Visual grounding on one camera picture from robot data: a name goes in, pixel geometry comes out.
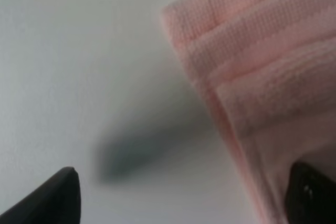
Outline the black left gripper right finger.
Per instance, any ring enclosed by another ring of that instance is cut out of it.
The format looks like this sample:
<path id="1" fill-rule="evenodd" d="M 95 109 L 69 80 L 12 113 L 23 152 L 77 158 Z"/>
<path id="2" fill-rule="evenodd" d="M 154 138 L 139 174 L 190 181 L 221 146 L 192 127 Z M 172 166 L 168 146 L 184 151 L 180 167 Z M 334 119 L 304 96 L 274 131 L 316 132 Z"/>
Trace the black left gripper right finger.
<path id="1" fill-rule="evenodd" d="M 285 212 L 292 224 L 334 224 L 335 181 L 307 163 L 294 163 L 285 195 Z"/>

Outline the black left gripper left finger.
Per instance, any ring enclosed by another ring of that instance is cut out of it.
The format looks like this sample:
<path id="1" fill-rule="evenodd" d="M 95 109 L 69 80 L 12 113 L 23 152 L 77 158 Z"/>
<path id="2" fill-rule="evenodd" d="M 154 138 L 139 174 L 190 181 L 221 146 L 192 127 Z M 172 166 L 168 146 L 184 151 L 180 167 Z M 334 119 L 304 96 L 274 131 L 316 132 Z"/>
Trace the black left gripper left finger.
<path id="1" fill-rule="evenodd" d="M 64 167 L 1 214 L 1 223 L 80 223 L 80 180 Z"/>

